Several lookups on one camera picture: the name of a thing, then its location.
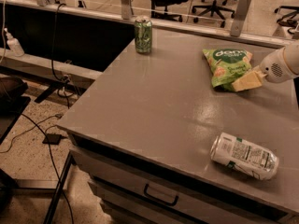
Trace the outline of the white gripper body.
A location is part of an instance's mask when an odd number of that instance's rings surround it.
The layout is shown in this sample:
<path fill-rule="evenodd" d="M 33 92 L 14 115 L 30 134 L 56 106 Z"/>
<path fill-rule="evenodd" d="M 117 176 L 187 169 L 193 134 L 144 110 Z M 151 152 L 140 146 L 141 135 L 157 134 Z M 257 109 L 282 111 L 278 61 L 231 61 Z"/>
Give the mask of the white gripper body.
<path fill-rule="evenodd" d="M 294 49 L 285 47 L 267 55 L 259 65 L 266 80 L 282 83 L 294 79 Z"/>

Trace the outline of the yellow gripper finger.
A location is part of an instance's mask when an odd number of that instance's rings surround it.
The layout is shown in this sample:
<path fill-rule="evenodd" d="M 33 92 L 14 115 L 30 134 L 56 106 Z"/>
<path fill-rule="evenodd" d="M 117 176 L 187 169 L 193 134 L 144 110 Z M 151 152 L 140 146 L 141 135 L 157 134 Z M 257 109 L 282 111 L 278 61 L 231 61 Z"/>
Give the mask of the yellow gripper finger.
<path fill-rule="evenodd" d="M 259 88 L 263 85 L 266 74 L 261 71 L 249 71 L 232 83 L 234 91 L 244 91 Z"/>

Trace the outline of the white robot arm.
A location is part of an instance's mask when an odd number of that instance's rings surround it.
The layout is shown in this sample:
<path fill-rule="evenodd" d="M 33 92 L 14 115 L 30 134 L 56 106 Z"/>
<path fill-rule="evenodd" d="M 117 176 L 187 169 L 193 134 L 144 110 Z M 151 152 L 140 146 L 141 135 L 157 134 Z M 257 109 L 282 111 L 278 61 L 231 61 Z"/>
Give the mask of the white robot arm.
<path fill-rule="evenodd" d="M 234 91 L 259 88 L 266 80 L 282 83 L 299 77 L 299 41 L 277 49 L 263 58 L 261 63 L 232 83 Z"/>

